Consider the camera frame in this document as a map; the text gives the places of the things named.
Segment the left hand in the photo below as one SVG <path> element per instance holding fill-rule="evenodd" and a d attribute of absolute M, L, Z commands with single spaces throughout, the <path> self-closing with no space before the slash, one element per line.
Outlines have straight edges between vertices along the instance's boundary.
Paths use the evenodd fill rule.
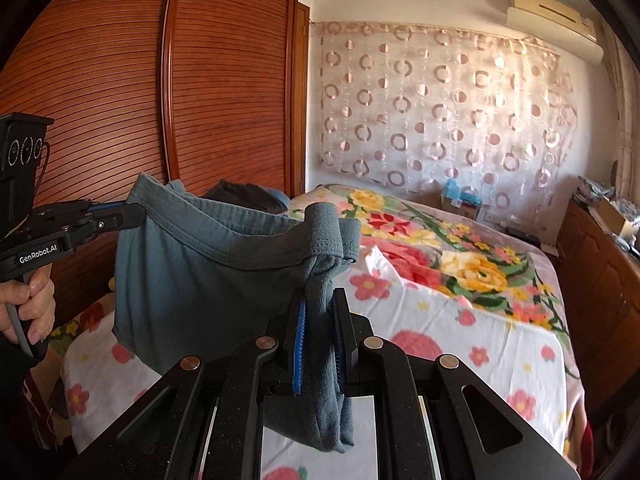
<path fill-rule="evenodd" d="M 12 326 L 8 304 L 17 308 L 18 317 L 29 322 L 27 339 L 35 344 L 47 338 L 53 330 L 55 318 L 54 284 L 50 278 L 52 266 L 43 266 L 32 274 L 27 284 L 8 281 L 0 286 L 0 330 L 12 344 L 18 343 Z"/>

